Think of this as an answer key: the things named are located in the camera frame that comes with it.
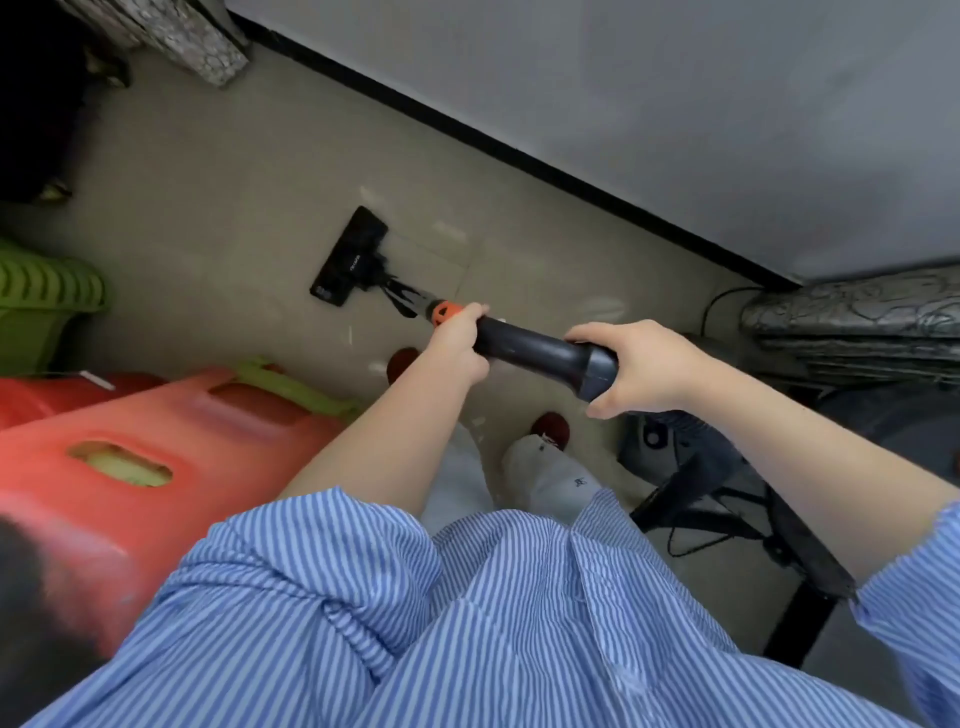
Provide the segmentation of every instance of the cordless stick vacuum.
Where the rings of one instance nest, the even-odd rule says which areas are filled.
[[[333,246],[310,293],[321,301],[343,305],[354,288],[380,288],[403,316],[420,316],[435,327],[463,310],[458,303],[408,285],[387,272],[378,251],[387,226],[365,207],[358,207]],[[616,354],[595,344],[571,344],[489,316],[477,322],[473,350],[491,359],[549,376],[566,384],[577,398],[593,401],[616,379]]]

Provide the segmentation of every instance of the vacuum handle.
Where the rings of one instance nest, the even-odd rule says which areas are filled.
[[[477,321],[473,350],[566,384],[577,399],[593,401],[613,386],[616,354],[596,344],[571,344],[489,316]]]

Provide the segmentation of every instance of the red shoe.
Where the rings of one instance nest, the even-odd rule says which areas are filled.
[[[400,379],[400,375],[407,371],[407,367],[413,364],[414,359],[418,356],[420,356],[420,352],[413,347],[406,347],[395,352],[390,357],[390,361],[387,362],[387,381],[393,384]]]
[[[531,435],[539,435],[554,448],[563,451],[570,442],[570,425],[566,418],[557,412],[540,415],[530,427]]]

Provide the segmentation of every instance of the shirt sleeve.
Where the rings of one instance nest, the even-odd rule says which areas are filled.
[[[960,502],[932,534],[876,574],[853,615],[898,656],[914,701],[935,726],[960,725]]]
[[[116,656],[30,725],[349,722],[429,623],[440,569],[416,519],[339,488],[255,508],[211,527]]]

